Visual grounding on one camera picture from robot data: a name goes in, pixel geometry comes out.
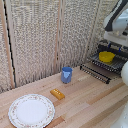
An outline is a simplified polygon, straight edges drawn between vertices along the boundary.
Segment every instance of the light wood surface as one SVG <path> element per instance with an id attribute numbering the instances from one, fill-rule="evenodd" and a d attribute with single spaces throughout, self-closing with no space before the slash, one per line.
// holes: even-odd
<path id="1" fill-rule="evenodd" d="M 64 99 L 50 94 L 55 88 L 65 94 Z M 26 94 L 40 94 L 53 102 L 55 116 L 46 128 L 109 128 L 124 109 L 128 87 L 121 78 L 106 85 L 77 67 L 69 84 L 61 82 L 59 73 L 1 94 L 0 128 L 14 128 L 8 118 L 9 107 Z"/>

